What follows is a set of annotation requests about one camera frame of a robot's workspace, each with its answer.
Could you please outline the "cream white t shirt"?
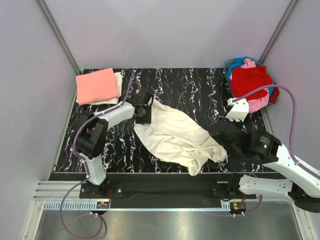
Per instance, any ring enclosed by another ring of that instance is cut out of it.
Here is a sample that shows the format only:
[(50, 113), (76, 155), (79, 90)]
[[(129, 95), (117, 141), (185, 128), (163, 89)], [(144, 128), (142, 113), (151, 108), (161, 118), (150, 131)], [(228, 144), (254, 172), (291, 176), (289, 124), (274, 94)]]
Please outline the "cream white t shirt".
[(175, 163), (196, 176), (211, 160), (223, 162), (228, 154), (209, 132), (186, 113), (155, 100), (151, 107), (151, 124), (134, 125), (143, 146), (162, 162)]

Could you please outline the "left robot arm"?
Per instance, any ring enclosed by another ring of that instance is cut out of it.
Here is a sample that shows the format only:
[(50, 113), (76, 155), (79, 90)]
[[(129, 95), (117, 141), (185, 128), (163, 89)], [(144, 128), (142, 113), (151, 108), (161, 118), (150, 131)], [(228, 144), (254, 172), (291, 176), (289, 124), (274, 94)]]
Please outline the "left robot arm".
[(154, 95), (142, 89), (105, 111), (85, 111), (80, 115), (72, 149), (84, 165), (86, 182), (81, 184), (84, 193), (103, 198), (110, 192), (102, 160), (108, 131), (130, 119), (134, 119), (137, 124), (150, 124), (153, 102)]

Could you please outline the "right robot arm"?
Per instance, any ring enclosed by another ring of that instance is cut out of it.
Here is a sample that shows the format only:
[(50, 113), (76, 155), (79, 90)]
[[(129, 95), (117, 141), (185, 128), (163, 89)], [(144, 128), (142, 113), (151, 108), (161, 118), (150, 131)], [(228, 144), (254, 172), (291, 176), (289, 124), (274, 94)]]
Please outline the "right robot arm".
[(234, 160), (262, 165), (281, 174), (283, 179), (258, 178), (234, 173), (222, 192), (228, 199), (263, 195), (285, 198), (310, 213), (320, 211), (320, 171), (292, 154), (272, 134), (255, 130), (244, 132), (233, 122), (220, 120), (208, 129)]

